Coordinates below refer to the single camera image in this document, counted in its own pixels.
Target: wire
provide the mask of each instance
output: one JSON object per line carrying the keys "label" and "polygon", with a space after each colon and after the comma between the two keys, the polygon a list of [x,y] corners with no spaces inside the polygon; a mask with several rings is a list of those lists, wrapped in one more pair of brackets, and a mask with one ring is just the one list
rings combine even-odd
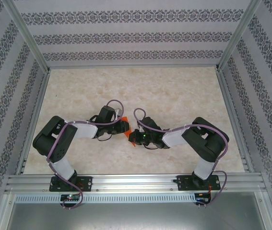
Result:
{"label": "wire", "polygon": [[98,141],[107,141],[107,140],[109,140],[111,137],[112,137],[112,134],[110,135],[109,138],[107,138],[107,139],[105,139],[105,140],[100,140],[99,138],[97,138],[97,140],[98,140]]}
{"label": "wire", "polygon": [[208,185],[208,194],[209,194],[208,199],[211,199],[212,198],[212,186],[211,186],[211,184]]}
{"label": "wire", "polygon": [[[124,114],[124,106],[123,106],[122,102],[120,102],[119,100],[113,99],[113,100],[110,100],[106,105],[109,105],[111,102],[118,102],[118,103],[121,105],[121,107],[122,107],[122,115],[121,115],[121,117],[123,117],[123,114]],[[51,165],[50,157],[51,157],[51,155],[53,154],[54,149],[55,149],[56,145],[58,144],[58,142],[59,142],[59,140],[60,140],[60,138],[61,138],[61,136],[62,136],[64,130],[65,130],[69,125],[76,124],[76,123],[78,123],[78,124],[92,124],[92,125],[99,125],[99,126],[108,126],[108,125],[112,125],[112,124],[118,122],[118,121],[121,119],[121,117],[120,117],[119,119],[117,119],[117,120],[114,120],[114,121],[110,122],[110,123],[94,123],[94,122],[90,122],[90,121],[69,121],[69,122],[67,122],[67,123],[62,127],[62,130],[59,132],[59,134],[58,134],[58,136],[57,136],[57,139],[55,140],[53,146],[51,147],[51,149],[50,149],[50,151],[49,151],[49,153],[48,153],[48,155],[47,155],[47,157],[46,157],[46,161],[47,161],[47,163],[48,163],[50,169],[54,172],[54,174],[55,174],[58,178],[60,178],[62,181],[64,181],[65,183],[67,183],[67,184],[69,184],[70,186],[76,188],[76,189],[79,191],[79,194],[80,194],[80,196],[81,196],[80,202],[79,202],[78,204],[74,205],[73,207],[66,207],[66,206],[64,206],[64,203],[66,202],[66,200],[64,200],[63,203],[62,203],[63,209],[69,209],[69,210],[70,210],[70,209],[77,208],[77,207],[83,202],[83,192],[82,192],[82,190],[81,190],[79,187],[77,187],[76,185],[74,185],[73,183],[71,183],[71,182],[69,182],[68,180],[64,179],[64,178],[56,171],[56,169]]]}
{"label": "wire", "polygon": [[146,145],[143,145],[147,150],[157,150],[158,148],[155,148],[155,149],[151,149],[149,147],[147,147]]}
{"label": "wire", "polygon": [[220,191],[217,193],[217,195],[214,197],[214,199],[213,199],[210,203],[205,204],[205,203],[203,203],[203,202],[197,200],[197,203],[200,203],[200,204],[204,205],[205,207],[207,207],[207,206],[213,204],[213,203],[219,198],[219,196],[220,196],[220,194],[222,193],[222,191],[223,191],[223,189],[224,189],[224,187],[225,187],[225,185],[226,185],[226,182],[227,182],[227,174],[226,174],[225,171],[223,171],[223,170],[217,170],[217,171],[214,171],[214,172],[215,172],[215,173],[223,173],[224,176],[225,176],[224,182],[223,182],[223,185],[222,185]]}
{"label": "wire", "polygon": [[219,134],[219,136],[221,136],[221,138],[223,139],[223,141],[224,141],[224,143],[225,143],[225,148],[224,148],[223,153],[217,158],[215,164],[213,165],[213,168],[212,168],[213,171],[214,171],[214,169],[216,168],[218,161],[219,161],[219,160],[226,154],[226,152],[227,152],[227,149],[228,149],[227,140],[226,140],[225,136],[224,136],[218,129],[215,129],[215,128],[213,128],[213,127],[206,126],[206,125],[190,124],[190,125],[185,125],[185,126],[181,126],[181,127],[178,127],[178,128],[170,129],[170,130],[160,130],[160,129],[156,129],[156,128],[149,127],[149,126],[145,125],[144,123],[142,123],[142,122],[139,120],[139,118],[136,116],[136,111],[137,111],[137,110],[141,110],[142,112],[144,112],[144,118],[145,118],[145,116],[146,116],[146,112],[145,112],[144,109],[136,108],[136,109],[134,110],[134,117],[135,117],[135,119],[137,120],[137,122],[138,122],[141,126],[143,126],[143,127],[145,127],[145,128],[148,128],[148,129],[150,129],[150,130],[156,131],[156,132],[160,132],[160,133],[169,133],[169,132],[175,132],[175,131],[178,131],[178,130],[181,130],[181,129],[185,129],[185,128],[190,128],[190,127],[201,127],[201,128],[210,129],[210,130],[216,132],[217,134]]}

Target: beige floor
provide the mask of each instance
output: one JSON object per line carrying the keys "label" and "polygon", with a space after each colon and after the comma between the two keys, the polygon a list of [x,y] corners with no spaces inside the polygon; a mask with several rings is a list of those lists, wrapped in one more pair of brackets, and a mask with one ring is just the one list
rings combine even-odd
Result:
{"label": "beige floor", "polygon": [[[175,128],[202,116],[230,138],[229,151],[217,169],[244,172],[233,130],[214,68],[67,69],[52,70],[36,134],[54,115],[66,120],[86,120],[98,114],[111,99],[124,103],[131,128],[133,110],[141,107],[161,128]],[[133,147],[124,134],[111,140],[73,140],[67,157],[78,173],[136,174],[190,173],[199,156],[189,145],[147,150]],[[31,147],[25,174],[52,174]]]}

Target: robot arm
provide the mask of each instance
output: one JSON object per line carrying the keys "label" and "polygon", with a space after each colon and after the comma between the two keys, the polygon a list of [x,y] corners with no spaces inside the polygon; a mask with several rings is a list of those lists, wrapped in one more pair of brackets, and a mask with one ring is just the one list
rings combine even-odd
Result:
{"label": "robot arm", "polygon": [[[176,145],[188,143],[200,156],[193,172],[193,183],[200,189],[212,174],[217,158],[225,148],[224,139],[213,130],[219,131],[227,142],[229,142],[229,138],[223,131],[201,117],[197,117],[192,124],[195,126],[168,131],[162,130],[150,117],[145,117],[140,123],[138,122],[138,126],[143,132],[140,129],[136,129],[130,134],[129,141],[137,145],[143,144],[144,146],[153,143],[159,149],[168,149]],[[207,126],[213,130],[197,127],[196,125]]]}
{"label": "robot arm", "polygon": [[[127,132],[130,126],[127,121],[119,120],[111,125],[102,125],[103,123],[110,123],[121,117],[122,111],[120,109],[113,109],[105,105],[99,115],[93,116],[88,124],[75,123],[68,125],[63,131],[54,151],[52,152],[49,163],[53,169],[65,180],[76,184],[77,173],[71,167],[66,152],[74,138],[99,138],[105,133],[116,135]],[[33,141],[33,147],[43,155],[48,156],[52,146],[56,141],[56,136],[60,133],[62,128],[68,121],[59,116],[54,116],[44,126]]]}

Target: enclosure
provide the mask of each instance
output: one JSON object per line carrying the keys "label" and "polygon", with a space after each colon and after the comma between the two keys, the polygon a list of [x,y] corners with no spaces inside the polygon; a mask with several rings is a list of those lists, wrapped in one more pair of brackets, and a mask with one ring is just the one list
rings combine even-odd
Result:
{"label": "enclosure", "polygon": [[[214,205],[173,182],[196,167],[190,146],[122,134],[73,140],[67,158],[91,191],[62,210],[33,139],[111,99],[132,130],[141,107],[162,129],[201,116],[229,136]],[[0,230],[36,228],[272,230],[272,0],[0,1]]]}

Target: black bracket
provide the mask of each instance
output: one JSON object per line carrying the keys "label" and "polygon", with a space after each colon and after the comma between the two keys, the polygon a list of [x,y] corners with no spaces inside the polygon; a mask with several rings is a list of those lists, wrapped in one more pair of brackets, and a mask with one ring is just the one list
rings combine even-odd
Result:
{"label": "black bracket", "polygon": [[199,186],[194,183],[194,175],[178,175],[176,180],[173,182],[177,183],[179,191],[199,191],[208,190],[211,186],[211,190],[220,190],[220,181],[218,175],[210,175],[203,184]]}
{"label": "black bracket", "polygon": [[[91,176],[77,176],[76,183],[83,192],[91,192],[92,177]],[[60,178],[53,176],[49,185],[50,192],[78,192],[78,190],[69,184],[62,181]]]}

